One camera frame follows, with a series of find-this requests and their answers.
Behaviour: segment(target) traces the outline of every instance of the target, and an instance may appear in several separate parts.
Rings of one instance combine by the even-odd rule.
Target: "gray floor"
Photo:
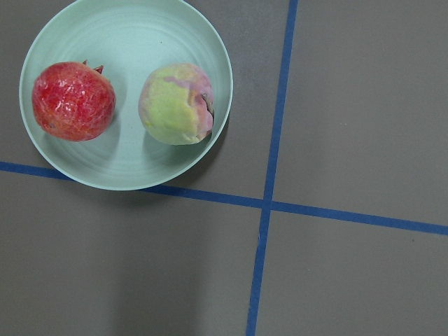
[[[70,3],[0,3],[0,335],[448,335],[448,2],[188,1],[234,99],[171,195],[27,174],[20,70]]]

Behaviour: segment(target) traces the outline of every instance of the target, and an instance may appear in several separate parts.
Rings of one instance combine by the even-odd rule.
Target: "vertical blue line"
[[[265,255],[267,245],[267,235],[269,232],[272,198],[274,194],[275,174],[277,171],[277,161],[279,156],[281,126],[286,100],[286,91],[288,87],[289,64],[291,63],[291,50],[293,48],[293,36],[295,18],[297,15],[298,0],[290,0],[288,8],[288,17],[286,21],[286,30],[283,41],[283,52],[281,57],[281,67],[279,76],[279,85],[277,88],[277,98],[272,125],[271,144],[269,148],[269,157],[267,162],[265,191],[263,194],[260,229],[258,233],[258,247],[255,253],[255,265],[253,268],[251,298],[249,301],[249,311],[247,316],[246,336],[255,336],[258,308],[260,304],[261,283],[263,280],[263,269],[265,266]]]

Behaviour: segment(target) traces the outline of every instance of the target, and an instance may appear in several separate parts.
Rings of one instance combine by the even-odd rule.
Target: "round plate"
[[[115,116],[96,139],[70,142],[36,123],[32,88],[57,62],[104,65],[115,89]],[[213,87],[212,135],[186,146],[160,143],[141,124],[138,101],[149,74],[172,63],[203,68]],[[180,0],[78,0],[58,13],[31,45],[20,77],[20,109],[36,148],[63,174],[88,186],[136,190],[164,183],[191,168],[213,146],[228,118],[232,69],[210,22]]]

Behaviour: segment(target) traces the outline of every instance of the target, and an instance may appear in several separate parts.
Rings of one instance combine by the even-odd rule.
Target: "yellow-green fruit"
[[[143,126],[165,144],[196,144],[211,133],[214,112],[209,77],[190,63],[155,70],[139,100]]]

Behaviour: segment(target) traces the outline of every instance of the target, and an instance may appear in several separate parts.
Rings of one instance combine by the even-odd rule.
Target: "red fruit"
[[[34,117],[42,129],[70,141],[98,137],[110,125],[116,96],[101,75],[103,66],[91,69],[80,62],[56,63],[34,82]]]

